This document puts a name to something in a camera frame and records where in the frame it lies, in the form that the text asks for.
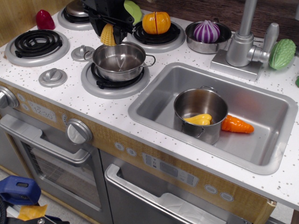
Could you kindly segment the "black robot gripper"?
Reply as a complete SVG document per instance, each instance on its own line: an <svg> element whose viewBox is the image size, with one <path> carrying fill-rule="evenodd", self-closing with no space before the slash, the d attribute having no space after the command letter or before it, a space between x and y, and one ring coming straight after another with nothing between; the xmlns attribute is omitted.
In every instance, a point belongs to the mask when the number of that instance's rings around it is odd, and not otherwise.
<svg viewBox="0 0 299 224"><path fill-rule="evenodd" d="M133 33L134 18L126 11L124 0L82 0L81 2L98 36L101 36L107 23L113 25L116 44L121 44L128 33Z"/></svg>

